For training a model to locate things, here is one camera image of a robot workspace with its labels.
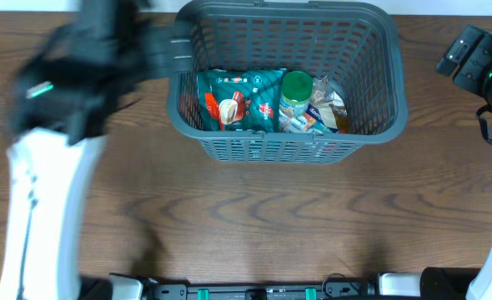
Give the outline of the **green Nescafe coffee bag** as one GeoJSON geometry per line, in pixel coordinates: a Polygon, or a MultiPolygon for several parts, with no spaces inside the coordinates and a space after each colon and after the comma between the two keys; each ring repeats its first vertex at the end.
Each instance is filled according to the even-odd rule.
{"type": "Polygon", "coordinates": [[[281,84],[286,69],[197,74],[198,100],[206,131],[277,130],[281,84]]]}

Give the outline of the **green-lid Knorr seasoning jar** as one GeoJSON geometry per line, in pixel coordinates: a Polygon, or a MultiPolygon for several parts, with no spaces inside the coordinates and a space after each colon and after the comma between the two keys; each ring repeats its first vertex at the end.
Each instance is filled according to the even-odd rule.
{"type": "Polygon", "coordinates": [[[305,72],[292,71],[284,75],[279,106],[289,118],[303,115],[308,107],[314,87],[313,79],[305,72]]]}

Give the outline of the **brown white snack pouch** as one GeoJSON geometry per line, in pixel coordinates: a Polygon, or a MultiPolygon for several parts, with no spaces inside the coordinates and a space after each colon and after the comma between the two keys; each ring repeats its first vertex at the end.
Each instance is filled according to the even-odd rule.
{"type": "Polygon", "coordinates": [[[313,79],[308,113],[333,133],[346,133],[349,117],[339,87],[328,76],[313,79]]]}

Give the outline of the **Kleenex tissue multipack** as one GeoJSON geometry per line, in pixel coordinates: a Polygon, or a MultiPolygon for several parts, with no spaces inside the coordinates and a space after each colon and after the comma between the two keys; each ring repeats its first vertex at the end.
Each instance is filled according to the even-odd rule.
{"type": "Polygon", "coordinates": [[[279,131],[281,133],[338,133],[339,128],[332,112],[324,121],[321,111],[309,105],[307,111],[298,117],[288,117],[279,111],[279,131]]]}

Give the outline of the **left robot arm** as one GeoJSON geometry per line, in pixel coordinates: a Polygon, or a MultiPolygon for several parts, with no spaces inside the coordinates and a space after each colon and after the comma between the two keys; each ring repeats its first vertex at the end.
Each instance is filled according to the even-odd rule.
{"type": "Polygon", "coordinates": [[[18,71],[0,299],[150,299],[153,279],[84,277],[78,249],[108,118],[142,82],[190,70],[191,26],[156,27],[141,1],[84,1],[18,71]]]}

